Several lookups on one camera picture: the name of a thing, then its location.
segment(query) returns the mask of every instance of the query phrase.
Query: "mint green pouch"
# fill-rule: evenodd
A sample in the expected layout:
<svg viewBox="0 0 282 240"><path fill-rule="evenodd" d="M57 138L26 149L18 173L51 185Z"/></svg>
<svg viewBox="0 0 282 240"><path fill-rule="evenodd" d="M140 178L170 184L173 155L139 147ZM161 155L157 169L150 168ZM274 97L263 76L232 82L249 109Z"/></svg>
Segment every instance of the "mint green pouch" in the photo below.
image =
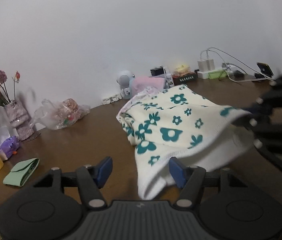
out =
<svg viewBox="0 0 282 240"><path fill-rule="evenodd" d="M10 173L4 178L3 183L22 187L39 165L39 161L40 159L33 158L15 164Z"/></svg>

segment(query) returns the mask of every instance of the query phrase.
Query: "wooden desk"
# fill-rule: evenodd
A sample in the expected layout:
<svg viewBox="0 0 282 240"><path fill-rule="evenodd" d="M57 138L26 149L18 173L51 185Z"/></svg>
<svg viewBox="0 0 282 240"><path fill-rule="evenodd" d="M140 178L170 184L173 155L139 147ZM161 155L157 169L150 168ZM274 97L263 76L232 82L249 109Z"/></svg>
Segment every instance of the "wooden desk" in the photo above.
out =
<svg viewBox="0 0 282 240"><path fill-rule="evenodd" d="M189 82L188 86L214 103L236 107L249 106L260 94L270 89L267 82L237 84L228 79L197 80ZM57 131L43 129L38 138L22 143L18 154L7 161L0 171L0 204L19 190L18 187L5 186L3 178L17 162L34 157L40 158L40 165L27 183L52 167L60 167L63 172L74 171L84 164L94 165L105 156L111 156L113 172L101 190L103 196L108 203L113 199L139 199L134 148L115 118L125 102L120 100L98 106L69 128ZM282 110L275 111L273 119L282 122ZM282 173L256 150L236 159L230 167L282 204ZM65 193L80 201L77 189L67 188ZM178 193L176 187L169 187L157 199L173 202Z"/></svg>

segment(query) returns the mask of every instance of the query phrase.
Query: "purple plush toy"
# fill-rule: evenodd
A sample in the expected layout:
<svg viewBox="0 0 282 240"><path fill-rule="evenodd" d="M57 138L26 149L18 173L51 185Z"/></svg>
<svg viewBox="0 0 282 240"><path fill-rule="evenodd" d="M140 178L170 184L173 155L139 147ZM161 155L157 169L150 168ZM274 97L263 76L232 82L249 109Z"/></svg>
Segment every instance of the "purple plush toy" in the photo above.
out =
<svg viewBox="0 0 282 240"><path fill-rule="evenodd" d="M16 154L16 150L20 147L19 140L16 136L7 138L0 145L0 157L3 161L9 159L13 154Z"/></svg>

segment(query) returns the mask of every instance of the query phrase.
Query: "transparent plastic bag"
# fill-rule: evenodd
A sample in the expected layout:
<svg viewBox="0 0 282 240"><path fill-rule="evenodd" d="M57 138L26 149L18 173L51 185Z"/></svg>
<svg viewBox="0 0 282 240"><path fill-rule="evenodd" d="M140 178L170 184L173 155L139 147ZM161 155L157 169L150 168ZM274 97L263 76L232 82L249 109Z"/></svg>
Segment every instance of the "transparent plastic bag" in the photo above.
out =
<svg viewBox="0 0 282 240"><path fill-rule="evenodd" d="M51 130L58 130L73 125L90 112L90 106L79 106L72 98L63 102L42 101L42 106L35 110L30 127L40 123Z"/></svg>

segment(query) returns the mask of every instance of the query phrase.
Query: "pink vase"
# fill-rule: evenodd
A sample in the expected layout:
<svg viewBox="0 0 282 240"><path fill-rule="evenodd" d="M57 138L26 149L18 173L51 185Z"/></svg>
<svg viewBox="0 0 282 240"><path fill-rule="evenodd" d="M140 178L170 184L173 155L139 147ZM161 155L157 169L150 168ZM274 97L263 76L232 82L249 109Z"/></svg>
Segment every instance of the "pink vase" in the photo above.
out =
<svg viewBox="0 0 282 240"><path fill-rule="evenodd" d="M4 106L4 109L10 124L18 132L19 140L23 141L34 133L34 130L29 126L28 112L20 101L12 100L11 103Z"/></svg>

